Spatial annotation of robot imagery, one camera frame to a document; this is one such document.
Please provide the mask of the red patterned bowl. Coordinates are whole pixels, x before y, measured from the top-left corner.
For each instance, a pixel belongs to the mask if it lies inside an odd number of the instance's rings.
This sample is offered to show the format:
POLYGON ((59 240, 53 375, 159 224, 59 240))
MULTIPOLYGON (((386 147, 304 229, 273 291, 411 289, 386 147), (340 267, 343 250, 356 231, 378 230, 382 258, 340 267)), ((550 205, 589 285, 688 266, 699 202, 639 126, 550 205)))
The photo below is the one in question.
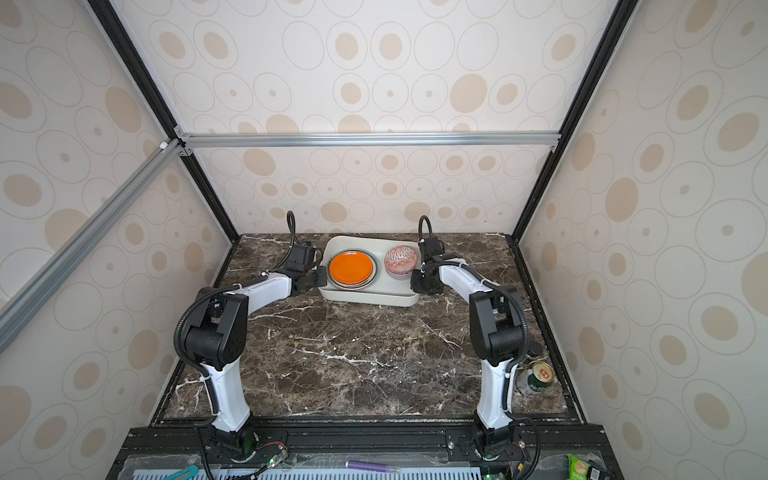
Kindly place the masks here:
POLYGON ((386 272, 393 278, 404 279, 411 275, 417 267, 418 252, 408 245, 398 245, 390 249, 384 256, 386 272))

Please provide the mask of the orange plate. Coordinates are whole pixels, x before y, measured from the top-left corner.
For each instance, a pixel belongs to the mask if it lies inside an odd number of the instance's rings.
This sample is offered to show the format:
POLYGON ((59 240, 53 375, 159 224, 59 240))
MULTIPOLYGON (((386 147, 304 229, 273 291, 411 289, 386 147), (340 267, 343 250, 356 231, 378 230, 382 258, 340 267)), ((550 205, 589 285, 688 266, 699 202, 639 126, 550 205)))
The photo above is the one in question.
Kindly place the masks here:
POLYGON ((346 250, 330 260, 328 273, 332 283, 338 288, 361 289, 375 279, 377 264, 365 251, 346 250))

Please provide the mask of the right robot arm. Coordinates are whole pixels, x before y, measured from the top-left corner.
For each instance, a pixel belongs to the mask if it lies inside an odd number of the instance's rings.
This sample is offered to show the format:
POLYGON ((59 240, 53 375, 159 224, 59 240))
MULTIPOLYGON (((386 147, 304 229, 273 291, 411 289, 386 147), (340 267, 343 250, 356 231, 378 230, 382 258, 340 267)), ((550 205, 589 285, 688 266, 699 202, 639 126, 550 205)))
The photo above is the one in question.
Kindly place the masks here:
POLYGON ((528 352, 530 330, 514 292, 484 277, 462 258, 448 255, 435 236, 418 241, 421 265, 411 289, 438 295, 454 290, 469 308, 470 340, 482 361, 481 394, 476 415, 484 433, 500 433, 513 420, 511 382, 528 352))

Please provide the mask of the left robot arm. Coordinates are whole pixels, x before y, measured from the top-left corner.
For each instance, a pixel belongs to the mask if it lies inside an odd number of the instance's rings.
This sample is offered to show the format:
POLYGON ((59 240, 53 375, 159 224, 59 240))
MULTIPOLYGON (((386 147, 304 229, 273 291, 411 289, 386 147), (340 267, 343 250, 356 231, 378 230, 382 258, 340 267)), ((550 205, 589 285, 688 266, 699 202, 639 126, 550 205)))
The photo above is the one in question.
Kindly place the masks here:
POLYGON ((177 356, 195 369, 206 386, 217 431, 235 436, 251 417, 240 377, 251 314, 275 302, 327 284, 322 255, 310 242, 295 240, 277 267, 248 284, 201 289, 174 331, 177 356))

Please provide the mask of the green drink can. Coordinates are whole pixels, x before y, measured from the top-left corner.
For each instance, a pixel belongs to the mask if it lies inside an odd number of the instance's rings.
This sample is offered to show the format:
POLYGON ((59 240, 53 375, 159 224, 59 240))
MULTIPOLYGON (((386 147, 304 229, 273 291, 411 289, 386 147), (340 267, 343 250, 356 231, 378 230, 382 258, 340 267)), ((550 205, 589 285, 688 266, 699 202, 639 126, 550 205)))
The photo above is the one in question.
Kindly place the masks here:
POLYGON ((537 361, 518 375, 516 385, 523 394, 539 394, 552 387, 555 379, 552 366, 545 361, 537 361))

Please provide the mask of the purple pen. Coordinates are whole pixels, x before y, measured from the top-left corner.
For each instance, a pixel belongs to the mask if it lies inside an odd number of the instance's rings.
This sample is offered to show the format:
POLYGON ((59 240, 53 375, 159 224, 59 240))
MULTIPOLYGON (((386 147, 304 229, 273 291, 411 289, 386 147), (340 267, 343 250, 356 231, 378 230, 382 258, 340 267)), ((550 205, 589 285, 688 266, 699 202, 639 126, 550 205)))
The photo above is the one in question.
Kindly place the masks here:
POLYGON ((348 460, 345 467, 352 470, 386 474, 396 474, 401 471, 401 468, 397 466, 355 460, 348 460))

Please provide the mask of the green snack packet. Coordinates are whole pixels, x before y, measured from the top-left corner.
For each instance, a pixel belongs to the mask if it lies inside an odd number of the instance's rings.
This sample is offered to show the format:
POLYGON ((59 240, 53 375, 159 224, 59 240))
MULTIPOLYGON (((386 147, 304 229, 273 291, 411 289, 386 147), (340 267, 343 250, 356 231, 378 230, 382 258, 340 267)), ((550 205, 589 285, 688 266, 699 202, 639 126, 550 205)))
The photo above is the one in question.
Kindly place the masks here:
POLYGON ((569 480, 601 480, 604 472, 591 463, 581 460, 574 455, 567 455, 569 465, 569 480))

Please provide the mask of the horizontal aluminium frame bar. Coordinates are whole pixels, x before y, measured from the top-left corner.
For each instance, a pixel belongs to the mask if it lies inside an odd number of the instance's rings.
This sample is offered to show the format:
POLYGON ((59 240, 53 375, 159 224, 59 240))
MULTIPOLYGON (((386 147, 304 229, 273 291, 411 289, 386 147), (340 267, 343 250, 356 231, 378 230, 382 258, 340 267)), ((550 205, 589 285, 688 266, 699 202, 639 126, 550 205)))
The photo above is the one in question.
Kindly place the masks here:
POLYGON ((181 140, 192 148, 359 147, 359 146, 504 146, 557 145, 555 131, 522 132, 372 132, 304 134, 191 134, 181 140))

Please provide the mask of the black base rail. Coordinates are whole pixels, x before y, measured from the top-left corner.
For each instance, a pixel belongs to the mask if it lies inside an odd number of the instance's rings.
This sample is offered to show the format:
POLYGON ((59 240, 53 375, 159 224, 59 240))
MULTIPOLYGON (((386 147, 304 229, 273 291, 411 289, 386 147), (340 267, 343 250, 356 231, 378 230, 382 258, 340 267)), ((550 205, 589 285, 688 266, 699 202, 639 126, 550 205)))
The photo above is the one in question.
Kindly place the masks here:
POLYGON ((187 425, 132 430, 110 479, 566 479, 567 455, 623 474, 604 428, 518 421, 512 436, 483 446, 469 420, 264 421, 242 458, 187 425), (396 474, 352 470, 348 460, 397 466, 396 474))

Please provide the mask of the diagonal aluminium frame bar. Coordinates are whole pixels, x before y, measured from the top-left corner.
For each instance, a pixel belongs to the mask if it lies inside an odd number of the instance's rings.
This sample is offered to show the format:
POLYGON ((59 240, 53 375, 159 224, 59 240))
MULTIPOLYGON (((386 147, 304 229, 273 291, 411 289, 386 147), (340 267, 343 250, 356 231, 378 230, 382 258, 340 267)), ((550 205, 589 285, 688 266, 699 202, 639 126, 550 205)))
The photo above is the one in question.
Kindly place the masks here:
POLYGON ((6 304, 1 311, 2 350, 17 338, 167 163, 180 155, 181 149, 181 141, 173 139, 156 150, 6 304))

